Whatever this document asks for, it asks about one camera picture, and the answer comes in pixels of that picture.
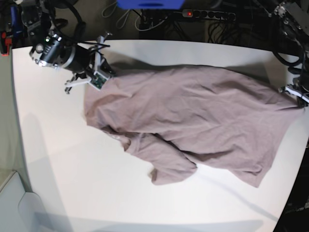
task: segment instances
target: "wire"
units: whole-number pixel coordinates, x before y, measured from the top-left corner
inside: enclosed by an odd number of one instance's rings
[[[209,7],[210,7],[211,9],[215,9],[215,8],[219,7],[219,6],[222,4],[222,2],[223,2],[223,0],[213,0],[213,1],[210,3]]]
[[[159,27],[160,25],[162,25],[162,24],[166,21],[166,19],[167,19],[168,17],[166,16],[160,23],[156,24],[155,26],[153,26],[153,27],[151,27],[151,28],[147,28],[147,29],[139,29],[139,28],[137,27],[136,23],[137,23],[137,21],[138,21],[139,18],[140,18],[140,17],[137,17],[137,19],[135,20],[135,23],[134,23],[134,26],[135,26],[136,30],[138,30],[138,31],[149,31],[149,30],[155,29],[155,28]]]
[[[64,28],[65,26],[68,25],[68,21],[66,19],[63,18],[57,18],[55,20],[57,26],[59,27],[59,29]]]
[[[173,27],[174,27],[174,30],[172,30],[172,31],[176,32],[176,33],[179,35],[179,37],[180,37],[183,41],[185,41],[186,39],[185,39],[185,36],[183,35],[182,31],[177,27],[177,25],[175,24],[174,21],[172,21],[172,24],[173,24]]]
[[[51,8],[49,8],[48,10],[49,12],[49,15],[50,15],[50,18],[51,18],[51,21],[53,23],[53,25],[55,26],[55,28],[58,30],[58,32],[61,34],[61,36],[75,44],[77,43],[81,43],[81,44],[90,44],[90,45],[101,45],[102,47],[101,48],[104,48],[104,47],[110,47],[109,45],[105,45],[105,44],[102,44],[102,43],[92,43],[92,42],[85,42],[85,41],[81,41],[80,38],[72,38],[66,34],[64,34],[60,28],[59,28],[59,25],[57,24],[57,19],[55,19],[55,11],[52,10]]]
[[[13,2],[8,2],[6,1],[4,4],[1,5],[1,9],[0,9],[0,14],[4,12],[4,10],[6,10],[6,8],[8,8],[9,6],[15,5],[15,3]]]
[[[212,40],[212,35],[220,24],[221,22],[213,22],[208,26],[208,41],[207,41],[208,43],[210,42],[215,43],[214,40]]]
[[[277,40],[274,36],[274,30],[275,28],[279,28],[279,27],[276,27],[276,21],[275,19],[272,20],[271,22],[271,26],[270,26],[270,38],[271,38],[271,41],[274,41],[274,40]],[[288,62],[287,60],[285,60],[282,56],[279,55],[278,51],[277,51],[277,46],[275,44],[273,44],[273,50],[272,50],[272,53],[274,54],[274,56],[285,66],[288,66],[288,67],[295,67],[299,64],[301,64],[304,60],[304,57],[306,56],[306,52],[304,52],[305,49],[303,48],[303,51],[302,53],[304,53],[305,55],[301,54],[298,58],[297,61],[295,62]]]
[[[253,9],[252,9],[252,4],[251,4],[252,0],[249,0],[249,4],[250,4],[250,8],[251,8],[251,18],[252,18],[252,23],[251,23],[251,33],[253,31]],[[249,42],[248,42],[248,47],[250,47],[250,42],[251,42],[251,33],[250,33],[250,37],[249,37]]]
[[[183,28],[180,26],[180,24],[179,24],[178,21],[176,21],[176,24],[178,25],[178,27],[179,27],[181,33],[184,35],[184,37],[185,37],[188,41],[192,41],[192,40],[190,39],[190,37],[184,32]]]
[[[109,18],[109,17],[112,16],[112,14],[114,14],[114,12],[116,11],[116,9],[117,9],[117,2],[114,2],[114,3],[108,5],[107,7],[105,7],[105,8],[102,10],[101,16],[102,16],[103,18]],[[111,12],[110,12],[108,15],[105,15],[105,13],[106,13],[108,10],[111,10]],[[127,22],[127,19],[128,19],[129,15],[130,15],[130,12],[131,12],[131,10],[127,10],[127,11],[117,20],[117,22],[116,22],[116,28],[117,28],[118,30],[120,30],[120,29],[122,29],[122,28],[125,27],[126,22]]]
[[[301,67],[301,71],[300,71],[300,80],[302,80],[303,78],[303,74],[305,71],[305,62],[306,62],[306,49],[305,46],[303,44],[300,44],[302,47],[302,51],[303,51],[303,59],[302,59],[302,67]]]
[[[144,21],[144,19],[143,19],[143,17],[140,15],[140,13],[138,13],[136,10],[132,10],[134,13],[136,13],[139,17],[140,17],[140,19],[142,20],[142,21]]]
[[[60,0],[60,1],[63,4],[65,4],[66,7],[68,7],[68,9],[74,14],[78,23],[83,23],[81,15],[78,13],[78,11],[75,9],[75,7],[71,3],[69,3],[67,0]]]
[[[106,12],[107,10],[109,10],[110,8],[112,9],[111,13],[108,14],[108,15],[105,15],[105,12]],[[105,7],[105,8],[102,10],[101,16],[102,16],[103,18],[109,18],[109,17],[111,17],[112,14],[114,14],[116,8],[117,8],[117,2],[114,2],[114,3],[110,4],[110,5],[108,5],[107,7]]]

